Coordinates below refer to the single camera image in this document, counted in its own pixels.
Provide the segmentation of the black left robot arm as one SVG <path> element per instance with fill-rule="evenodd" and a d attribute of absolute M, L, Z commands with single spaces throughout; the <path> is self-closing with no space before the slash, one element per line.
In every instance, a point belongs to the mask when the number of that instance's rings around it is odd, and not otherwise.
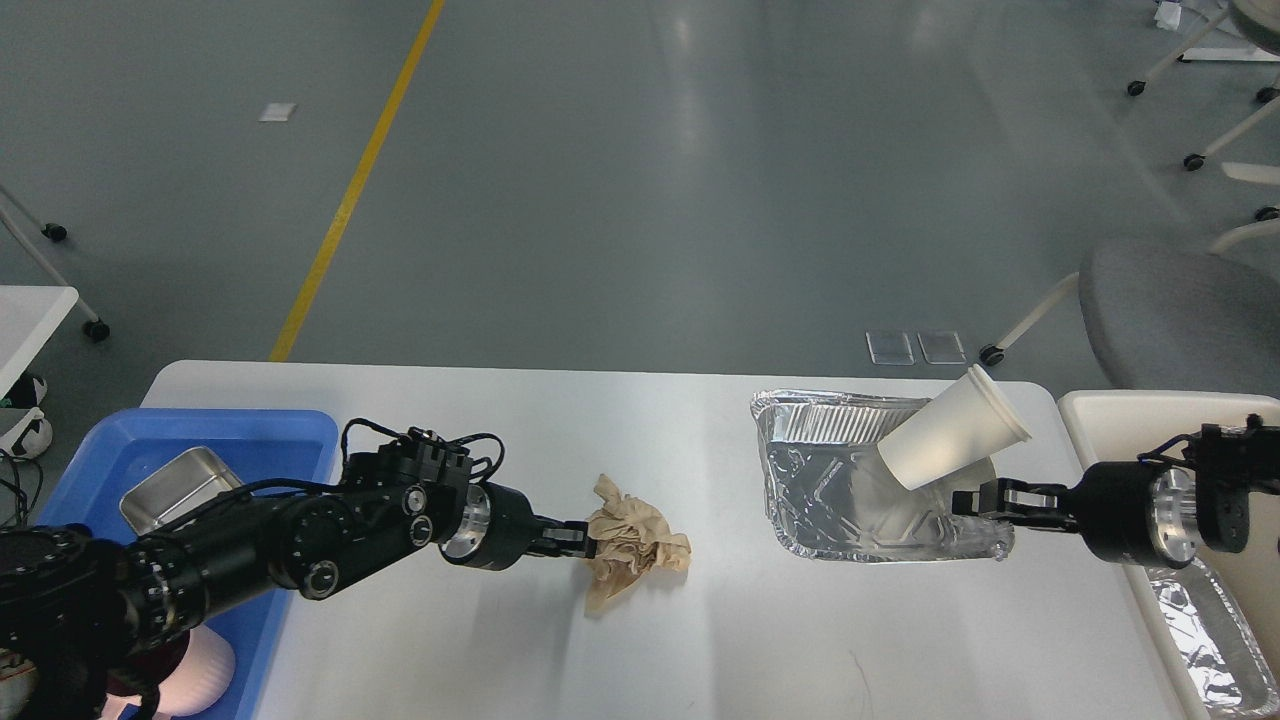
<path fill-rule="evenodd" d="M 12 717 L 93 719 L 119 685 L 151 719 L 161 673 L 196 626 L 276 588 L 326 600 L 431 544 L 489 571 L 596 555 L 585 521 L 538 515 L 493 482 L 503 460 L 472 456 L 480 434 L 375 432 L 387 442 L 343 450 L 335 484 L 256 480 L 129 544 L 82 524 L 5 529 L 3 652 L 35 671 Z"/>

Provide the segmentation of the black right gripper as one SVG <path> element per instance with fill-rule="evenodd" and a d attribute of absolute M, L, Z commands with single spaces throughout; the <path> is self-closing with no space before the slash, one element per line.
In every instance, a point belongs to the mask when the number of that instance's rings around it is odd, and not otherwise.
<path fill-rule="evenodd" d="M 1106 562 L 1183 569 L 1196 557 L 1201 534 L 1196 479 L 1165 462 L 1096 462 L 1070 488 L 996 478 L 977 489 L 954 491 L 951 512 L 1034 530 L 1079 533 Z"/>

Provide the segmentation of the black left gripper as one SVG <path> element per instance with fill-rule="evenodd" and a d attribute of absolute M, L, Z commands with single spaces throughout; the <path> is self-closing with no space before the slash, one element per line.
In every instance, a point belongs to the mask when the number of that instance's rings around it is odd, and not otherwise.
<path fill-rule="evenodd" d="M 500 571 L 524 556 L 594 559 L 596 542 L 588 521 L 539 519 L 522 492 L 471 484 L 460 525 L 440 543 L 440 555 L 456 566 Z"/>

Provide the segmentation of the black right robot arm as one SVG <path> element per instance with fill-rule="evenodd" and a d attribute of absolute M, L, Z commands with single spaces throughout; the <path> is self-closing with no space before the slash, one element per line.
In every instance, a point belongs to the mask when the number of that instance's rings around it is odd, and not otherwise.
<path fill-rule="evenodd" d="M 1198 550 L 1240 553 L 1252 495 L 1277 495 L 1277 428 L 1203 424 L 1126 461 L 1089 465 L 1078 483 L 998 477 L 951 493 L 952 514 L 1079 536 L 1105 562 L 1183 569 Z"/>

